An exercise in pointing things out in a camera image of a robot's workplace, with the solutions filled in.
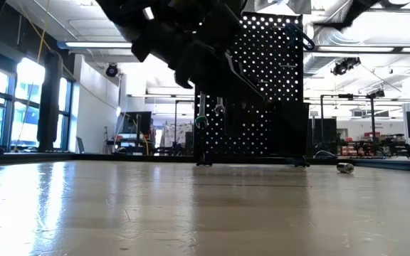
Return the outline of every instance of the ceiling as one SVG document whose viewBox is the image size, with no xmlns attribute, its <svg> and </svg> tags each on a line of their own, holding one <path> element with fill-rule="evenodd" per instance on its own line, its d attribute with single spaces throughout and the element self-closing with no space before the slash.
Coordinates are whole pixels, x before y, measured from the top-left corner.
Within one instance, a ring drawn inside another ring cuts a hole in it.
<svg viewBox="0 0 410 256">
<path fill-rule="evenodd" d="M 21 13 L 23 10 L 28 17 L 38 26 L 46 30 L 59 41 L 124 41 L 115 26 L 108 21 L 103 11 L 93 0 L 50 0 L 47 22 L 46 6 L 48 0 L 8 0 L 7 2 Z M 292 3 L 310 1 L 311 14 L 304 17 L 304 26 L 308 35 L 314 36 L 320 45 L 353 45 L 353 46 L 397 46 L 410 45 L 410 11 L 379 12 L 375 10 L 362 14 L 343 33 L 323 29 L 314 33 L 310 26 L 312 21 L 342 18 L 347 11 L 349 0 L 290 0 Z M 392 3 L 405 3 L 407 0 L 391 0 Z M 264 0 L 249 0 L 246 10 L 258 10 L 275 14 L 292 13 L 285 4 Z M 79 52 L 85 54 L 86 60 L 96 69 L 103 71 L 107 63 L 135 62 L 130 50 L 88 50 Z M 410 55 L 359 55 L 362 64 L 343 76 L 334 76 L 330 69 L 340 55 L 305 54 L 305 97 L 319 97 L 321 94 L 355 93 L 364 94 L 368 90 L 381 86 L 384 87 L 387 97 L 408 97 L 403 93 L 403 88 L 410 84 Z M 151 60 L 152 77 L 148 80 L 147 87 L 163 88 L 160 90 L 183 92 L 175 85 L 173 72 L 160 60 Z M 348 107 L 343 107 L 343 114 L 349 112 Z"/>
</svg>

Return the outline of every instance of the security camera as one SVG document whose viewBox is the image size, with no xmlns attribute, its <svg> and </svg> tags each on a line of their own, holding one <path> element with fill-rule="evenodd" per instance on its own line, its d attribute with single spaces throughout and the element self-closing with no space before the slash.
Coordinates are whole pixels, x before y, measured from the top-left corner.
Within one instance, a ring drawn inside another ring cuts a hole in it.
<svg viewBox="0 0 410 256">
<path fill-rule="evenodd" d="M 105 71 L 105 74 L 109 77 L 109 78 L 114 78 L 118 75 L 118 66 L 117 63 L 110 63 L 108 65 L 107 70 Z"/>
</svg>

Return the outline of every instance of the yellow cable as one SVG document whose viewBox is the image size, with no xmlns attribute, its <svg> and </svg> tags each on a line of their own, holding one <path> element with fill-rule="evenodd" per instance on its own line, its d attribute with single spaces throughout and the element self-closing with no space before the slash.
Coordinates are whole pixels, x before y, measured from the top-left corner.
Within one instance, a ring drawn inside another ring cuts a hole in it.
<svg viewBox="0 0 410 256">
<path fill-rule="evenodd" d="M 50 0 L 47 0 L 46 18 L 44 19 L 45 24 L 43 26 L 42 36 L 41 36 L 41 43 L 40 43 L 39 52 L 38 52 L 38 55 L 37 55 L 37 63 L 38 64 L 41 61 L 42 46 L 43 46 L 43 43 L 44 43 L 44 38 L 45 38 L 45 35 L 46 35 L 46 30 L 47 30 L 47 25 L 48 25 L 48 10 L 49 10 L 49 8 L 50 8 Z M 21 134 L 23 133 L 23 128 L 24 128 L 24 125 L 25 125 L 25 122 L 26 122 L 26 115 L 28 114 L 29 103 L 31 102 L 31 93 L 33 92 L 33 87 L 34 87 L 34 82 L 31 84 L 31 88 L 29 88 L 28 100 L 26 101 L 26 110 L 25 110 L 25 114 L 23 115 L 23 122 L 21 123 L 21 129 L 20 129 L 19 137 L 17 139 L 17 142 L 15 143 L 14 152 L 17 152 L 17 146 L 19 145 Z"/>
<path fill-rule="evenodd" d="M 47 16 L 47 18 L 48 18 L 48 7 L 49 7 L 49 3 L 50 3 L 50 0 L 48 0 L 48 2 L 47 2 L 47 12 L 46 12 L 46 16 Z M 51 50 L 51 51 L 54 51 L 54 52 L 56 52 L 56 53 L 58 53 L 57 51 L 55 51 L 55 50 L 53 50 L 50 46 L 49 46 L 49 44 L 47 43 L 47 42 L 45 42 L 45 40 L 44 40 L 44 36 L 45 36 L 45 28 L 46 28 L 46 26 L 44 26 L 44 30 L 43 30 L 43 33 L 42 33 L 42 35 L 39 33 L 39 31 L 37 30 L 37 28 L 36 28 L 36 26 L 34 25 L 34 23 L 31 21 L 31 19 L 28 17 L 28 14 L 26 13 L 26 11 L 25 11 L 25 8 L 24 7 L 22 7 L 22 5 L 20 5 L 19 4 L 19 6 L 20 6 L 20 9 L 21 9 L 21 11 L 23 12 L 23 14 L 24 14 L 24 16 L 26 17 L 26 19 L 28 20 L 28 22 L 31 24 L 31 26 L 33 27 L 33 29 L 34 29 L 34 31 L 37 33 L 37 35 L 41 38 L 41 47 L 42 47 L 42 45 L 43 44 L 45 44 L 45 46 L 49 49 L 49 50 Z M 72 72 L 63 64 L 63 68 L 64 68 L 64 70 L 72 77 L 72 78 L 74 78 L 76 81 L 78 81 L 78 79 L 74 76 L 74 74 L 72 74 Z M 85 86 L 82 86 L 82 88 L 84 88 L 85 90 L 87 90 L 92 96 L 94 96 L 95 98 L 97 98 L 99 101 L 101 101 L 102 103 L 104 103 L 104 104 L 106 104 L 107 106 L 109 106 L 109 107 L 111 107 L 111 108 L 113 108 L 114 110 L 116 110 L 116 107 L 113 107 L 112 105 L 110 105 L 110 104 L 108 104 L 108 103 L 106 103 L 104 100 L 101 100 L 97 95 L 95 95 L 93 92 L 91 92 L 87 87 L 85 87 Z M 144 136 L 144 134 L 142 133 L 142 132 L 140 132 L 140 134 L 142 135 L 142 137 L 143 137 L 143 139 L 144 139 L 144 142 L 145 142 L 145 146 L 146 146 L 146 148 L 147 148 L 147 156 L 149 155 L 149 149 L 148 149 L 148 141 L 147 141 L 147 139 L 145 139 L 145 136 Z"/>
</svg>

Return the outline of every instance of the table surface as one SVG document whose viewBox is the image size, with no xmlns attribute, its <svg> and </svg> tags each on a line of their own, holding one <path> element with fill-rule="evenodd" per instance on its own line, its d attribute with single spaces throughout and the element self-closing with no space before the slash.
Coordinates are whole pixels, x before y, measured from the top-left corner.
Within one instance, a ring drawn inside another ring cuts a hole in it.
<svg viewBox="0 0 410 256">
<path fill-rule="evenodd" d="M 0 166 L 0 255 L 410 255 L 410 172 Z"/>
</svg>

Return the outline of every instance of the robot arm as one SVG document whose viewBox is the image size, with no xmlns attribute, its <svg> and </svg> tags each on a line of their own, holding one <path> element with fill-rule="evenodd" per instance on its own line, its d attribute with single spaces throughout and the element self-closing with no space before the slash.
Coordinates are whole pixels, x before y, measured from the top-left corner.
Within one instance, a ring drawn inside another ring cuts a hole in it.
<svg viewBox="0 0 410 256">
<path fill-rule="evenodd" d="M 178 85 L 240 102 L 264 102 L 227 53 L 242 32 L 243 0 L 97 0 L 139 61 L 152 54 Z"/>
</svg>

